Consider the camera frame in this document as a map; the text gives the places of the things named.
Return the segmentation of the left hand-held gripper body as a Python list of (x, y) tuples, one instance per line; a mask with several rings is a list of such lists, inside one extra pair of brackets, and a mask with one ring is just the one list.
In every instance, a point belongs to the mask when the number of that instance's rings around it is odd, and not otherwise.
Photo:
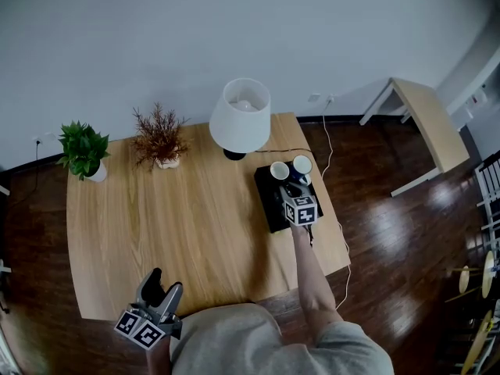
[(172, 313), (158, 316), (154, 311), (138, 304), (130, 304), (117, 320), (114, 331), (146, 351), (154, 348), (163, 338), (179, 339), (181, 319)]

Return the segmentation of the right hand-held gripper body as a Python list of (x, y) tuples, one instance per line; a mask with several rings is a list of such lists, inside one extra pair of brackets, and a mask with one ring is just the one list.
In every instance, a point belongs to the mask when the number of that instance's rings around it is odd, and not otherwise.
[(295, 197), (293, 185), (287, 185), (293, 198), (282, 198), (284, 218), (296, 227), (308, 226), (317, 222), (317, 200), (314, 195)]

